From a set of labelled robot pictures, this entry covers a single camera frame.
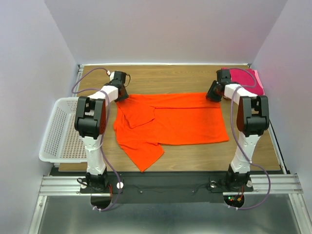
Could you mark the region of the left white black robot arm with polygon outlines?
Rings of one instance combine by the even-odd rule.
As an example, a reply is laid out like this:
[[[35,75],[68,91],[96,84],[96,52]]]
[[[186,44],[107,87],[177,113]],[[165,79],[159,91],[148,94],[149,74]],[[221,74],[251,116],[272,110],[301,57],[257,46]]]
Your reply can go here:
[[[83,189],[90,188],[97,192],[107,189],[113,191],[107,176],[107,168],[102,143],[106,125],[110,115],[110,104],[129,97],[126,91],[126,78],[130,75],[121,72],[105,70],[110,81],[101,89],[94,89],[95,93],[78,98],[74,128],[78,132],[87,158],[87,171],[84,179],[78,182]]]

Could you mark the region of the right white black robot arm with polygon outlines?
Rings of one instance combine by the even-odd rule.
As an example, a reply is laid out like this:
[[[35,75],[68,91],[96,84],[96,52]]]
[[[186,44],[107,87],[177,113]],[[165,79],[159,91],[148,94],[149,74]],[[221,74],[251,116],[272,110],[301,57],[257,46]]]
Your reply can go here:
[[[216,80],[212,82],[206,94],[206,99],[213,102],[221,102],[222,98],[230,99],[231,112],[233,105],[238,105],[236,117],[238,135],[235,134],[233,115],[230,114],[231,131],[237,148],[224,178],[224,184],[229,190],[252,185],[250,166],[254,165],[252,160],[254,150],[270,125],[268,97],[249,91],[258,84],[256,76],[248,70],[240,68],[238,70],[249,75],[252,81],[241,84],[232,79],[231,69],[220,69],[216,71]]]

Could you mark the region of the orange t shirt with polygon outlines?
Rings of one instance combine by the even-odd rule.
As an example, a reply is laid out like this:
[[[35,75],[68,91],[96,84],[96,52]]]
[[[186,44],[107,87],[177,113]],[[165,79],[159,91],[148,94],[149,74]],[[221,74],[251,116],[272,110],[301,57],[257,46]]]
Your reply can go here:
[[[229,141],[221,104],[205,93],[133,94],[117,102],[116,140],[144,172],[163,154],[163,145]]]

